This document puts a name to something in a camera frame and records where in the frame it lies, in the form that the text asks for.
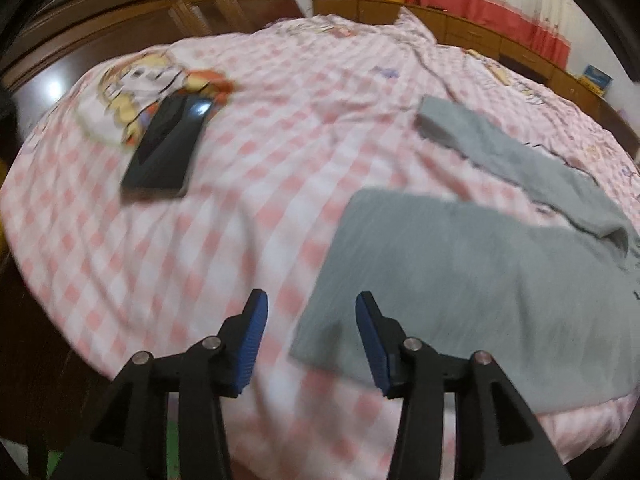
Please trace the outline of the grey pants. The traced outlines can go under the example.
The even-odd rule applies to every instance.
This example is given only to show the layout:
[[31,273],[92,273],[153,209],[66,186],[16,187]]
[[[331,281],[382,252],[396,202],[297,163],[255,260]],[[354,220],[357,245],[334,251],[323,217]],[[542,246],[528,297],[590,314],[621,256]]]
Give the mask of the grey pants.
[[468,108],[427,96],[420,135],[513,184],[564,226],[532,226],[465,200],[364,188],[342,214],[290,349],[372,379],[355,304],[435,350],[490,352],[538,413],[626,396],[639,383],[639,237],[582,170]]

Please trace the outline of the blue box on cabinet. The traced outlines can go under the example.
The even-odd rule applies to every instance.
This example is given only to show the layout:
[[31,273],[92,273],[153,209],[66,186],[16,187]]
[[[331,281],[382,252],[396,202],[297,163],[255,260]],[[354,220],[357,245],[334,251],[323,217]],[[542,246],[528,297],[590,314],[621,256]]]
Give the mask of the blue box on cabinet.
[[612,77],[603,70],[599,70],[596,66],[588,65],[578,80],[597,96],[605,96],[612,82]]

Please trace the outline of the pink checkered bed sheet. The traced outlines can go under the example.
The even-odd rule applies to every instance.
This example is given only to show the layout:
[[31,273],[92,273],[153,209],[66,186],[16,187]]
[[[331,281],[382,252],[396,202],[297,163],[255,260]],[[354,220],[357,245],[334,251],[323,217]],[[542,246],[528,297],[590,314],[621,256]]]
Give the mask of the pink checkered bed sheet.
[[[137,76],[171,89],[211,84],[226,100],[178,200],[120,200],[131,148],[115,119],[137,101]],[[224,406],[233,457],[266,479],[382,479],[399,404],[288,354],[350,196],[398,188],[562,223],[422,139],[414,118],[424,96],[564,157],[638,219],[634,162],[577,106],[436,44],[409,12],[384,26],[315,16],[152,47],[85,73],[32,129],[2,185],[11,252],[53,324],[107,375],[137,350],[190,347],[265,290],[255,375]]]

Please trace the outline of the dark wooden headboard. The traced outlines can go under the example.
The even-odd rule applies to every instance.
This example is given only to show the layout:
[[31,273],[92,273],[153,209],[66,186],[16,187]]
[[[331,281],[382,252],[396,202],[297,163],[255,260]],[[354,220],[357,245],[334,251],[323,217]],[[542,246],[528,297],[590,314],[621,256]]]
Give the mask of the dark wooden headboard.
[[299,18],[295,0],[46,0],[1,58],[17,129],[34,123],[90,68],[186,37],[256,32]]

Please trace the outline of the long wooden low cabinet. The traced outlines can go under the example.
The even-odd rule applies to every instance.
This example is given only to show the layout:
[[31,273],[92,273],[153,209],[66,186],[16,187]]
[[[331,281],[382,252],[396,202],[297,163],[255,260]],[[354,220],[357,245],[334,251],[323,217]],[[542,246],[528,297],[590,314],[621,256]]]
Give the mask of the long wooden low cabinet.
[[[315,14],[335,14],[368,25],[388,25],[398,18],[402,4],[385,0],[312,0]],[[576,104],[608,130],[633,158],[639,157],[639,136],[604,99],[586,84],[516,41],[446,12],[408,6],[440,44],[473,49],[493,58],[533,81],[544,84],[558,96]]]

